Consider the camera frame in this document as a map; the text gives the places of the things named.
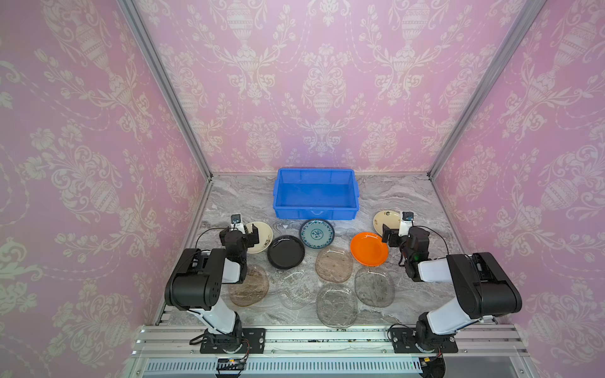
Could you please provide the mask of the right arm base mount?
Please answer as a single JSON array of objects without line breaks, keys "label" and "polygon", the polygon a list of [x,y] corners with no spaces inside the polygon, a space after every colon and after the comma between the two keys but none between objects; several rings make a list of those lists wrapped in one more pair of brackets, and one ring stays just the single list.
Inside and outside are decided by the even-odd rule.
[{"label": "right arm base mount", "polygon": [[396,354],[458,353],[458,345],[453,335],[437,335],[420,341],[414,329],[395,324],[387,330],[386,336]]}]

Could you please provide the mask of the cream plate with calligraphy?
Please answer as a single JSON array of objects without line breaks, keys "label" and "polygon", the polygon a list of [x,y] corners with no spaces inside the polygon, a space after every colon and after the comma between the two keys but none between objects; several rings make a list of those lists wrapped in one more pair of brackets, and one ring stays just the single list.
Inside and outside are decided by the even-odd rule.
[{"label": "cream plate with calligraphy", "polygon": [[399,234],[401,213],[395,210],[382,210],[373,217],[373,228],[376,234],[384,235],[384,226]]}]

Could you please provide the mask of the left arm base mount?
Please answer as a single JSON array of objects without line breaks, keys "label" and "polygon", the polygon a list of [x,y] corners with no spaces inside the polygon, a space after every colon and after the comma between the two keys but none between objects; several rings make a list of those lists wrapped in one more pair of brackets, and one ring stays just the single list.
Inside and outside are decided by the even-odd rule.
[{"label": "left arm base mount", "polygon": [[236,329],[233,334],[203,333],[201,354],[263,354],[266,329]]}]

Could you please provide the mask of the grey clear plate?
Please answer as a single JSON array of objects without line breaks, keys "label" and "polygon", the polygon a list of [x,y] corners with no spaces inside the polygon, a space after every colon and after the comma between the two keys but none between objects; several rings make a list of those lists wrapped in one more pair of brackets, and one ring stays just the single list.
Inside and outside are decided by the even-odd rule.
[{"label": "grey clear plate", "polygon": [[359,315],[358,300],[354,292],[339,283],[328,283],[319,290],[316,310],[321,323],[333,329],[352,326]]},{"label": "grey clear plate", "polygon": [[364,266],[355,274],[354,291],[365,305],[385,308],[394,302],[395,286],[389,272],[382,267]]}]

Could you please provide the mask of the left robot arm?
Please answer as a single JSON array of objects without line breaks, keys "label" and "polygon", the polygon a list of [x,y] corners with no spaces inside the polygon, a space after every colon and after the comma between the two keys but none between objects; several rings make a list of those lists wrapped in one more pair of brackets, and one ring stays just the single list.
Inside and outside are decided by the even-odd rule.
[{"label": "left robot arm", "polygon": [[194,315],[220,341],[241,340],[239,315],[221,298],[222,287],[244,283],[247,250],[259,244],[258,228],[233,224],[219,233],[222,246],[183,250],[165,286],[165,303]]}]

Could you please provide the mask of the grey clear plate front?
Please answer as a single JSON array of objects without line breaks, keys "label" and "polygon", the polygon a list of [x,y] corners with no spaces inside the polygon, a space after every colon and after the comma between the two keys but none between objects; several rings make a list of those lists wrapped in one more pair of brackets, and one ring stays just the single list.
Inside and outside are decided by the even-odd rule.
[{"label": "grey clear plate front", "polygon": [[354,292],[339,283],[328,283],[319,290],[316,310],[321,323],[333,329],[352,326],[359,315],[358,300]]}]

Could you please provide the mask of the orange plastic plate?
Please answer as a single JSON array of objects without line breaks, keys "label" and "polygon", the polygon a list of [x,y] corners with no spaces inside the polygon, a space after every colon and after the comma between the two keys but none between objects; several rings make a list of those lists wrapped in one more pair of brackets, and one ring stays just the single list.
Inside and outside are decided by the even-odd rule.
[{"label": "orange plastic plate", "polygon": [[381,266],[389,257],[387,244],[371,232],[357,234],[350,242],[350,251],[353,258],[363,266]]}]

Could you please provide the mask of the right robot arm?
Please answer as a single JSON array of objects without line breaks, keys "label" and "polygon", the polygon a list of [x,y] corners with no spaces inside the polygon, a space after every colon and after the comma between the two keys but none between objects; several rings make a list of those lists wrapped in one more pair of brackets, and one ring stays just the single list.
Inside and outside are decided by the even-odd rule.
[{"label": "right robot arm", "polygon": [[520,292],[489,252],[472,255],[429,256],[429,238],[434,233],[416,226],[411,218],[400,226],[382,226],[382,242],[396,247],[400,266],[414,282],[450,283],[455,297],[436,310],[419,316],[415,329],[417,345],[431,351],[454,337],[461,329],[484,318],[498,318],[522,309]]}]

